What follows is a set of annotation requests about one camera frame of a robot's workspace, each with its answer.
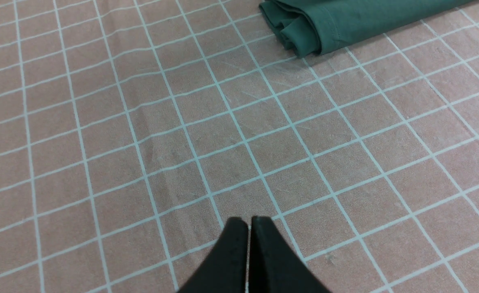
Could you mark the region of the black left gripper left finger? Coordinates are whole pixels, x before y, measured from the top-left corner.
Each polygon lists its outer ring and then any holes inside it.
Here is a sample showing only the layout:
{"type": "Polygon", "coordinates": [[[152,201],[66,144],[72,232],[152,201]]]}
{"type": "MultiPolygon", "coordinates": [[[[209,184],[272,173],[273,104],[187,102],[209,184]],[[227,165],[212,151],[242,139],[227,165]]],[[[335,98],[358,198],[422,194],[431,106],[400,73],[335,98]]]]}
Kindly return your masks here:
{"type": "Polygon", "coordinates": [[[248,251],[248,225],[230,217],[219,239],[180,293],[244,293],[248,251]]]}

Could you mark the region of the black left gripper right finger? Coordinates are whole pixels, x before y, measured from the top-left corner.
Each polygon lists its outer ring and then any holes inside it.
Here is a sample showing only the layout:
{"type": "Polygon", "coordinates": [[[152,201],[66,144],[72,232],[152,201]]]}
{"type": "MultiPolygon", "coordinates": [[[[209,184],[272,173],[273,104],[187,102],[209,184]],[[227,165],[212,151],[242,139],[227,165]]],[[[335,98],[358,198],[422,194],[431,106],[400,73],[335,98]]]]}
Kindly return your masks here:
{"type": "Polygon", "coordinates": [[[329,293],[286,243],[271,218],[251,219],[250,293],[329,293]]]}

